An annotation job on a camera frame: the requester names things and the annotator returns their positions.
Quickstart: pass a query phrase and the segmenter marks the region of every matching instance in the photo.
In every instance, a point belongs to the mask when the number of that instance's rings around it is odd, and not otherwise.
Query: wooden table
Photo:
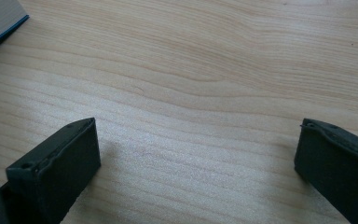
[[[303,118],[358,134],[358,1],[20,0],[0,46],[5,168],[97,119],[62,223],[346,223],[294,171]]]

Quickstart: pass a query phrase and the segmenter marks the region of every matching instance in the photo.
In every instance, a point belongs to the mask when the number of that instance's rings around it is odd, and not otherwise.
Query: black object
[[[337,126],[304,119],[296,171],[351,223],[358,223],[358,136]]]
[[[95,119],[66,125],[7,167],[0,223],[60,223],[100,166]]]

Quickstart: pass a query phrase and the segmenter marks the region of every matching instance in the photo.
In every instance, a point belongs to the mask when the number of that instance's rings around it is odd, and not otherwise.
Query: black device
[[[314,119],[304,119],[301,127],[296,171],[350,223],[358,223],[358,136]]]
[[[0,223],[60,223],[100,167],[95,119],[64,126],[7,167]]]

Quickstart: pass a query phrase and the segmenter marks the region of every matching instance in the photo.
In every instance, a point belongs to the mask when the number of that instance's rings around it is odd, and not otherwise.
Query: wood grain
[[[346,223],[294,171],[303,118],[358,134],[358,1],[21,0],[0,46],[5,168],[97,119],[62,223]]]

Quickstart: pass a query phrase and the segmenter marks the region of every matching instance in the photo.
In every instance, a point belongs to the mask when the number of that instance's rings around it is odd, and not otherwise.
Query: table surface
[[[303,118],[358,135],[358,1],[20,2],[0,185],[95,117],[102,168],[62,223],[347,223],[293,160]]]

